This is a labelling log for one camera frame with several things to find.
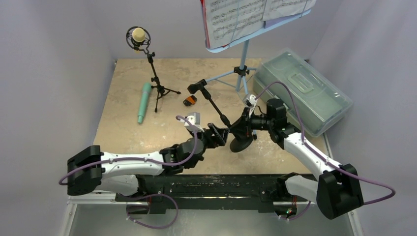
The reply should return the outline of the black round-base mic stand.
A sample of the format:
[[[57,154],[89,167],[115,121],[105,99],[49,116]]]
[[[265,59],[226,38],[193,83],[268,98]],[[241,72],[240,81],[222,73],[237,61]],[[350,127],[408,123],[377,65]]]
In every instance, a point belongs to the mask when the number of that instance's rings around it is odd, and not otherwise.
[[[221,110],[219,109],[219,107],[215,104],[214,100],[212,99],[212,95],[211,93],[205,88],[205,86],[207,85],[207,82],[205,79],[202,79],[194,84],[190,84],[187,87],[187,90],[190,94],[194,95],[197,91],[200,91],[204,97],[205,100],[207,100],[212,107],[216,110],[216,112],[218,113],[222,123],[227,127],[230,128],[232,126],[232,124],[230,123],[230,120],[227,118],[227,116],[225,114],[223,114],[221,112]],[[258,136],[256,134],[256,131],[253,130],[253,137],[254,140],[258,139]],[[230,144],[230,151],[233,153],[237,153],[237,152],[241,152],[243,150],[245,150],[246,148],[248,148],[250,145],[231,145]]]

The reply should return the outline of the teal toy microphone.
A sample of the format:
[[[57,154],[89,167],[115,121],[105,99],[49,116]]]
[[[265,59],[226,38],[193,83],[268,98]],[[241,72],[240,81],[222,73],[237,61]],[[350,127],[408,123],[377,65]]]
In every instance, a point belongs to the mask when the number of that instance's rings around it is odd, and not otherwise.
[[[149,82],[144,83],[142,87],[142,95],[140,99],[140,105],[138,110],[138,119],[137,122],[139,124],[143,123],[144,117],[146,115],[147,107],[148,107],[148,99],[151,93],[152,87]]]

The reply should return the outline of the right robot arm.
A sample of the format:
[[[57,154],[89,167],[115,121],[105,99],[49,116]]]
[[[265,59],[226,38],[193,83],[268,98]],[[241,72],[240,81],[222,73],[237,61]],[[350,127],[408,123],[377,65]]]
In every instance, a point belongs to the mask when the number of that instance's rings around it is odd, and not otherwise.
[[[286,108],[281,99],[267,101],[265,114],[254,114],[257,100],[250,94],[238,120],[230,127],[234,139],[232,152],[241,152],[251,145],[255,130],[269,133],[271,140],[296,157],[314,176],[315,180],[291,173],[279,177],[276,194],[282,200],[300,196],[314,202],[327,219],[334,219],[364,205],[357,170],[351,164],[342,165],[324,155],[303,137],[300,129],[287,121]]]

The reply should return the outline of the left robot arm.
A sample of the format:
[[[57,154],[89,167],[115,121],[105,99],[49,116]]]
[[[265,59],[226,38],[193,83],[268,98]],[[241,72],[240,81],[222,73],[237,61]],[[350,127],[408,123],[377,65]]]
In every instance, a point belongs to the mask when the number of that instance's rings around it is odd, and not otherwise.
[[[141,201],[147,188],[139,183],[137,175],[170,176],[194,168],[207,149],[224,146],[228,134],[228,128],[209,123],[207,129],[191,132],[186,142],[146,154],[102,152],[99,145],[92,145],[68,159],[67,174],[59,184],[67,187],[69,196],[102,190]]]

